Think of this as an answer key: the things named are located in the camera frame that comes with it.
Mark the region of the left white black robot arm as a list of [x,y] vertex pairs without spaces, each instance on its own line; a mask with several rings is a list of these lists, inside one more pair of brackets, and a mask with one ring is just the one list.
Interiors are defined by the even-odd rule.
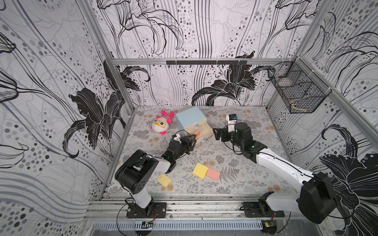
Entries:
[[141,209],[152,207],[153,198],[146,189],[146,184],[154,172],[169,174],[177,164],[177,160],[189,155],[195,148],[196,135],[181,136],[176,133],[172,136],[165,153],[159,157],[148,154],[140,149],[115,173],[115,180],[134,199],[134,203]]

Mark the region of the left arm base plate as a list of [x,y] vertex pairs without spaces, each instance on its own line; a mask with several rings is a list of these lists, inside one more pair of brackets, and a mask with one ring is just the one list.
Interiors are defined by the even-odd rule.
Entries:
[[129,204],[127,218],[136,219],[160,219],[165,218],[167,203],[151,202],[146,208],[142,208],[135,203]]

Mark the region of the light blue drawer cabinet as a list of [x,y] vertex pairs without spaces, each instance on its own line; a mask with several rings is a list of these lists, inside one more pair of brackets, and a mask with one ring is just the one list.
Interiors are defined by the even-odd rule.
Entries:
[[200,136],[196,137],[197,142],[205,142],[214,133],[207,123],[207,117],[198,107],[192,107],[176,114],[176,125],[181,136],[193,135],[200,130]]

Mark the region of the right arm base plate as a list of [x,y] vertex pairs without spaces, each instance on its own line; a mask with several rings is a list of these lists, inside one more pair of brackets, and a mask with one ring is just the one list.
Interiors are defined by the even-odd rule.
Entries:
[[243,211],[247,218],[265,217],[274,219],[285,217],[283,211],[272,211],[262,202],[243,202],[239,210]]

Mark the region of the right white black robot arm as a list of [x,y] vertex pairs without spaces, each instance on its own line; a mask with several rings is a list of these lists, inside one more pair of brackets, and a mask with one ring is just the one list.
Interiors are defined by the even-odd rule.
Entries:
[[262,215],[277,211],[297,212],[320,224],[337,207],[336,193],[328,175],[322,172],[315,174],[281,158],[266,145],[254,140],[246,123],[236,123],[233,128],[233,131],[229,131],[228,126],[213,129],[216,140],[231,142],[234,148],[240,149],[239,154],[271,170],[297,190],[296,194],[265,193],[258,200]]

